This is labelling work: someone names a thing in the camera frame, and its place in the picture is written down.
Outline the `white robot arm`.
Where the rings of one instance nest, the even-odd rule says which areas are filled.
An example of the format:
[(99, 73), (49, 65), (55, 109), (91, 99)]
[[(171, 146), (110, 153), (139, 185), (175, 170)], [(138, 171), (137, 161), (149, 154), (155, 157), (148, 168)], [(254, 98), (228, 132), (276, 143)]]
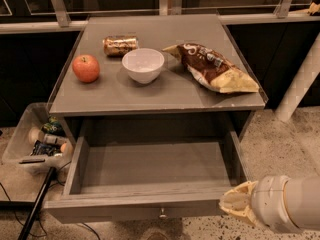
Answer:
[(222, 195), (222, 211), (274, 233), (320, 230), (320, 177), (266, 176), (247, 181)]

